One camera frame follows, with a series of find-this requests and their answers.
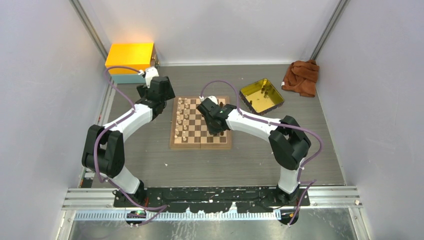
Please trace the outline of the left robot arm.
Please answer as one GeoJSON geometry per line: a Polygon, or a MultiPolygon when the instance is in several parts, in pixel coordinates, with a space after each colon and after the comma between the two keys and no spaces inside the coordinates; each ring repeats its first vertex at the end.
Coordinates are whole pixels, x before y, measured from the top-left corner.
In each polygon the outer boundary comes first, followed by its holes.
{"type": "Polygon", "coordinates": [[[146,200],[144,183],[125,167],[125,141],[139,128],[155,120],[167,101],[175,98],[168,76],[154,76],[150,86],[139,85],[140,100],[127,113],[105,126],[92,125],[86,135],[81,163],[84,167],[109,178],[133,206],[146,200]]]}

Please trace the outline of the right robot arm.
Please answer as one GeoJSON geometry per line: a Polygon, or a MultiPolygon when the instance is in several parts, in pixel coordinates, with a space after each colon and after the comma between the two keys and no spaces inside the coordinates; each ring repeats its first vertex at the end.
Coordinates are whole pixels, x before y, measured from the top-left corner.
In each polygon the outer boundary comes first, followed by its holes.
{"type": "Polygon", "coordinates": [[[280,165],[277,184],[279,202],[288,206],[297,199],[300,185],[298,174],[311,141],[304,132],[298,130],[298,123],[293,117],[277,119],[249,114],[232,104],[219,105],[215,96],[201,97],[196,109],[203,116],[211,135],[240,131],[268,142],[280,165]]]}

